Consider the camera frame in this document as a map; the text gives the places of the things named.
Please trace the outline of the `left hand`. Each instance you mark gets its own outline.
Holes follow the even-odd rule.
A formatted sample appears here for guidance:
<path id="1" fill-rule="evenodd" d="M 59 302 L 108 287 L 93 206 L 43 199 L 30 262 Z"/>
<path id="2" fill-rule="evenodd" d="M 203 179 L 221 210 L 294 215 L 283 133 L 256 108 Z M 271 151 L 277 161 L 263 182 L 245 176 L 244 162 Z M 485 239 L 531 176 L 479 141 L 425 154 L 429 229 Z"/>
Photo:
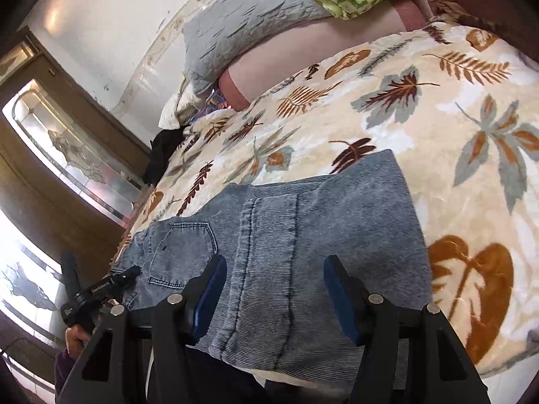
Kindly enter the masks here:
<path id="1" fill-rule="evenodd" d="M 91 333 L 88 333 L 80 325 L 68 327 L 65 331 L 65 341 L 67 353 L 72 359 L 77 359 L 85 345 L 91 340 Z"/>

